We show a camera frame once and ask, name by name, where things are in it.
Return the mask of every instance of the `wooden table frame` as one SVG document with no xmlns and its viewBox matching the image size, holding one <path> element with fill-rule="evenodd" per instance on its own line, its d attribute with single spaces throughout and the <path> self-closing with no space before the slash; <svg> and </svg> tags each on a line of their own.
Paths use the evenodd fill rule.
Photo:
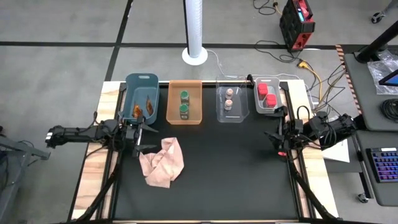
<svg viewBox="0 0 398 224">
<path fill-rule="evenodd" d="M 285 91 L 281 90 L 281 97 L 283 103 L 286 105 L 286 98 L 290 98 L 292 103 L 292 111 L 296 111 L 299 106 L 306 106 L 310 108 L 310 103 L 308 101 L 307 91 L 305 89 L 305 84 L 303 80 L 284 80 L 289 88 L 289 95 L 285 96 Z M 119 89 L 122 82 L 104 82 L 101 97 L 99 99 L 97 112 L 98 117 L 97 120 L 106 120 L 106 119 L 114 119 L 115 114 L 120 108 L 117 108 L 117 105 L 122 104 L 123 99 L 119 95 Z M 300 111 L 300 117 L 306 118 L 307 112 L 305 110 Z M 98 143 L 90 143 L 88 144 L 86 154 L 94 151 L 95 149 L 101 147 Z M 85 210 L 90 206 L 96 195 L 101 189 L 105 179 L 105 175 L 109 175 L 113 167 L 116 163 L 116 158 L 118 157 L 117 152 L 113 152 L 107 149 L 102 149 L 94 154 L 92 154 L 89 158 L 83 160 L 80 178 L 76 185 L 76 190 L 73 198 L 73 202 L 71 205 L 70 214 L 68 216 L 68 220 L 76 219 L 80 217 Z M 303 177 L 307 179 L 309 186 L 313 193 L 317 196 L 319 201 L 323 204 L 323 206 L 335 217 L 338 217 L 335 200 L 333 198 L 333 192 L 331 191 L 328 174 L 325 167 L 325 162 L 323 160 L 321 150 L 314 149 L 311 147 L 306 147 L 302 152 L 302 160 L 295 160 L 296 168 L 299 172 L 302 169 L 305 169 L 303 173 Z M 312 207 L 308 207 L 308 200 L 301 189 L 301 187 L 297 184 L 298 194 L 300 197 L 301 209 L 298 211 L 299 214 L 303 217 L 311 217 L 314 211 Z M 95 218 L 108 218 L 109 208 L 111 206 L 111 194 L 114 192 L 111 187 L 108 193 L 106 194 L 106 198 L 102 206 L 100 206 L 101 213 L 95 213 L 91 219 Z M 315 211 L 315 217 L 321 218 L 318 212 Z M 282 220 L 228 220 L 229 222 L 275 222 Z M 148 223 L 152 221 L 134 221 L 129 220 L 129 223 Z M 203 222 L 200 220 L 184 220 L 184 221 L 176 221 L 171 220 L 169 222 Z"/>
</svg>

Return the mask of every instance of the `floor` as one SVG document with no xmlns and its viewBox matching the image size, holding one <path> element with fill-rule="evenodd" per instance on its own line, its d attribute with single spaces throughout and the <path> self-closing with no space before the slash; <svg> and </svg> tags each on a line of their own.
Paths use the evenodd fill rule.
<svg viewBox="0 0 398 224">
<path fill-rule="evenodd" d="M 324 50 L 304 50 L 300 57 L 312 65 L 322 80 L 340 64 L 334 45 L 368 44 L 398 19 L 392 11 L 379 24 L 370 23 L 369 17 L 383 9 L 388 0 L 308 2 L 317 22 L 308 44 Z M 130 0 L 0 2 L 0 124 L 10 138 L 26 139 L 44 148 L 44 136 L 52 126 L 88 125 L 104 80 L 124 80 L 135 72 L 152 72 L 161 80 L 216 78 L 220 72 L 214 54 L 210 53 L 207 62 L 198 67 L 181 60 L 183 49 L 178 44 L 185 43 L 181 1 L 134 0 L 125 29 L 120 29 L 129 3 Z M 285 3 L 286 0 L 279 1 L 280 6 Z M 254 44 L 258 40 L 283 43 L 277 14 L 260 15 L 250 0 L 203 0 L 204 43 Z M 121 43 L 135 47 L 120 47 Z M 147 43 L 164 45 L 154 47 Z M 398 38 L 390 44 L 398 44 Z M 313 81 L 313 76 L 297 68 L 296 63 L 281 63 L 253 49 L 215 47 L 210 50 L 217 53 L 225 74 L 288 73 L 308 85 Z M 269 52 L 274 55 L 286 54 L 275 46 L 268 47 L 273 48 Z M 338 84 L 348 87 L 345 77 Z M 317 88 L 311 92 L 318 96 Z M 358 114 L 348 89 L 330 104 L 340 113 Z M 50 160 L 29 167 L 11 223 L 56 223 L 67 219 L 85 148 L 85 144 L 68 143 L 51 150 Z M 330 181 L 339 214 L 345 220 L 393 223 L 398 219 L 398 208 L 380 207 L 374 200 L 368 204 L 355 200 L 354 196 L 363 191 L 359 175 L 330 174 Z"/>
</svg>

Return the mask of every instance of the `towel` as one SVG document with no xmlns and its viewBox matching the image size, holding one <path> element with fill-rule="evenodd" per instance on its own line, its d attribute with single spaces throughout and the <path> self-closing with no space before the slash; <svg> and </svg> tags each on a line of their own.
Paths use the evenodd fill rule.
<svg viewBox="0 0 398 224">
<path fill-rule="evenodd" d="M 148 185 L 170 188 L 170 182 L 184 168 L 182 151 L 177 138 L 162 139 L 162 150 L 158 153 L 139 154 L 142 173 Z"/>
</svg>

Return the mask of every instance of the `white pole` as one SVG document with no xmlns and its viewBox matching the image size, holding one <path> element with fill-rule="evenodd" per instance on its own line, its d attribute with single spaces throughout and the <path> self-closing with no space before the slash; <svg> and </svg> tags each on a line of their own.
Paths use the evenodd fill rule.
<svg viewBox="0 0 398 224">
<path fill-rule="evenodd" d="M 188 47 L 182 52 L 182 59 L 189 65 L 201 65 L 207 60 L 207 50 L 201 46 L 202 0 L 183 0 L 185 34 Z"/>
</svg>

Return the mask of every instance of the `purple keyboard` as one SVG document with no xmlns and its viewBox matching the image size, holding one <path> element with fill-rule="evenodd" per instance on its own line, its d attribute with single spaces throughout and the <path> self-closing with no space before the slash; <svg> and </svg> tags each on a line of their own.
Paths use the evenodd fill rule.
<svg viewBox="0 0 398 224">
<path fill-rule="evenodd" d="M 373 173 L 379 183 L 398 182 L 398 151 L 396 148 L 366 149 Z"/>
</svg>

